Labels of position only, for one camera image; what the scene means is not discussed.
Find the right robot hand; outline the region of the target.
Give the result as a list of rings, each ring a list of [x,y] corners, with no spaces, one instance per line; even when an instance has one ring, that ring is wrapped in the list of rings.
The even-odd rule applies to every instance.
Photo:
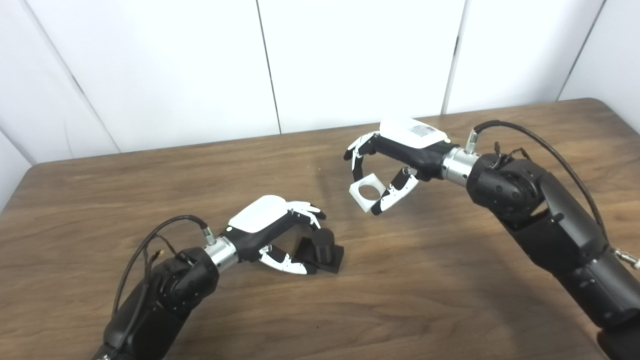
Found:
[[[442,180],[447,155],[459,146],[445,132],[410,117],[384,119],[377,131],[358,137],[346,149],[354,182],[349,193],[364,212],[380,215],[405,198],[419,182]],[[364,175],[366,155],[381,154],[404,164],[388,186]]]

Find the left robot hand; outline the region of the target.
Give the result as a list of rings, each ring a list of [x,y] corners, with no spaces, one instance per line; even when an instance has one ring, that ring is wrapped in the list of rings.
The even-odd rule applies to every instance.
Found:
[[[233,246],[231,257],[236,264],[259,261],[277,271],[314,275],[314,265],[302,262],[273,242],[297,224],[320,230],[320,220],[324,219],[326,214],[310,202],[288,202],[276,194],[266,194],[231,218],[221,237]]]

